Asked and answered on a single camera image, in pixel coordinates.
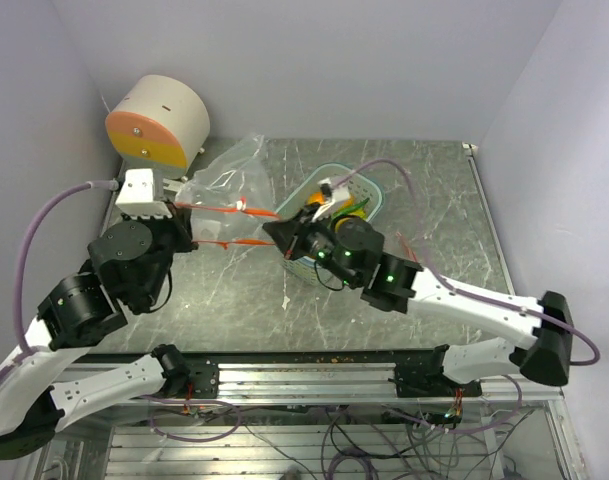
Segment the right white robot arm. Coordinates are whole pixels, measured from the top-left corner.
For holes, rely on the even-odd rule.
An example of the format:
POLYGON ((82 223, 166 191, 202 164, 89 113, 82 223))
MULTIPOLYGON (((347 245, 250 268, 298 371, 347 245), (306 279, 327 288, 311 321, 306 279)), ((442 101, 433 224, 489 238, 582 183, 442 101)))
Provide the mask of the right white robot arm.
POLYGON ((493 334, 487 341, 436 348, 435 365, 424 373, 432 393, 443 396, 458 385, 515 373, 545 386, 568 384, 572 322, 563 295, 522 297, 448 280, 386 252, 384 235, 357 217, 334 224, 299 212, 266 222, 263 230, 285 259, 312 258, 375 309, 406 313, 414 304, 493 334))

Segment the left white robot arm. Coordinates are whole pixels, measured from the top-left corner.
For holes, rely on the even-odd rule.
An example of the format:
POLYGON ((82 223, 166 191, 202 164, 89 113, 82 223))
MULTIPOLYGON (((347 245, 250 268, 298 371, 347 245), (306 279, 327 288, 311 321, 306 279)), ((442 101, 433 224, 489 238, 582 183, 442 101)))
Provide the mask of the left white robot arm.
POLYGON ((38 306, 26 337, 31 353, 16 349, 0 367, 0 461, 39 450, 79 420, 125 400, 176 397, 186 389, 190 369, 173 345, 95 376, 58 378, 125 327, 127 312, 161 308, 174 255, 194 248, 190 214, 176 207, 159 218, 125 215, 89 244, 80 270, 38 306))

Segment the yellow toy banana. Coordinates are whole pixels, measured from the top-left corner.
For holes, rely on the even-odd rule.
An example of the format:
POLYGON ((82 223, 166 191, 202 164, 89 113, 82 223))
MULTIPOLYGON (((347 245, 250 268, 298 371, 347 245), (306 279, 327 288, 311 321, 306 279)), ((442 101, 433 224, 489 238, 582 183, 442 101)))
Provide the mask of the yellow toy banana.
POLYGON ((357 205, 346 209, 343 213, 340 214, 340 216, 342 218, 345 217, 357 217, 363 220, 366 220, 368 218, 368 214, 366 213, 366 211, 364 210, 363 207, 358 207, 357 205))

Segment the green toy pepper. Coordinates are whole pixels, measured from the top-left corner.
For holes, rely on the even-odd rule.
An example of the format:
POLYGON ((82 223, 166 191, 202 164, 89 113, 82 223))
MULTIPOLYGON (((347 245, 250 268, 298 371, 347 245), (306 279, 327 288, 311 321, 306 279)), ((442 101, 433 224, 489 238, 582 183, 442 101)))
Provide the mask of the green toy pepper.
POLYGON ((369 198, 364 198, 359 202, 352 203, 346 207, 343 207, 336 213, 334 213, 332 218, 338 218, 344 215, 356 215, 359 218, 366 219, 368 214, 365 211, 365 207, 368 205, 369 201, 369 198))

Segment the clear zip bag orange zipper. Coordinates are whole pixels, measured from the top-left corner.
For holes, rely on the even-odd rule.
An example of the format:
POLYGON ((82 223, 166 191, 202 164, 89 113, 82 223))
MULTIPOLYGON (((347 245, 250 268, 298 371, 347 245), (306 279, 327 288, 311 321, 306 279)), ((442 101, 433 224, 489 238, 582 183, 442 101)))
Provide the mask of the clear zip bag orange zipper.
POLYGON ((274 244, 262 229, 278 218, 267 156, 265 137, 247 136, 179 188, 174 205, 190 213, 195 243, 223 249, 274 244))

